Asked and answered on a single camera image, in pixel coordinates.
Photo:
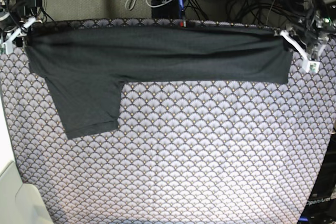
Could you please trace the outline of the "dark grey T-shirt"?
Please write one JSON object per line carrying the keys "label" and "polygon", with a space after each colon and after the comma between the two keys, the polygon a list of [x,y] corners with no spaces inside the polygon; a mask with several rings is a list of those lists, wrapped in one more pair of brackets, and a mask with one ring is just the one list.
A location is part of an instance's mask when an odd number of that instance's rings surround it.
{"label": "dark grey T-shirt", "polygon": [[285,84],[292,61],[281,37],[243,27],[78,29],[34,36],[26,53],[30,70],[45,79],[69,139],[117,129],[126,83]]}

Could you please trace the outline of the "black OpenArm box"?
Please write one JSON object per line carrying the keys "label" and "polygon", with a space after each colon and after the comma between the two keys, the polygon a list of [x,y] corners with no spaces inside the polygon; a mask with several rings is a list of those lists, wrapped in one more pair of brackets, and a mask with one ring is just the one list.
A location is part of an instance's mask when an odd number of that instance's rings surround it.
{"label": "black OpenArm box", "polygon": [[335,133],[298,223],[335,223]]}

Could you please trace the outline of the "fan-patterned tablecloth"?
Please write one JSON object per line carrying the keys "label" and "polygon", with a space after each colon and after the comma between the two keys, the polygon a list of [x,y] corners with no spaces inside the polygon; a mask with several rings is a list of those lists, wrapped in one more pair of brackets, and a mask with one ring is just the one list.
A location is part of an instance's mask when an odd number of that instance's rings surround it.
{"label": "fan-patterned tablecloth", "polygon": [[285,85],[126,84],[119,126],[68,139],[24,49],[1,54],[10,156],[53,223],[298,223],[335,123],[335,40]]}

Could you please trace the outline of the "white plastic bin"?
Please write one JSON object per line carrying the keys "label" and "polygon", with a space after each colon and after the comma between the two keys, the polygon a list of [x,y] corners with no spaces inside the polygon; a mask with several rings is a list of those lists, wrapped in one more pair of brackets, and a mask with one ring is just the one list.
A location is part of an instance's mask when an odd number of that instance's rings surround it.
{"label": "white plastic bin", "polygon": [[53,223],[37,187],[23,183],[14,162],[1,172],[1,223]]}

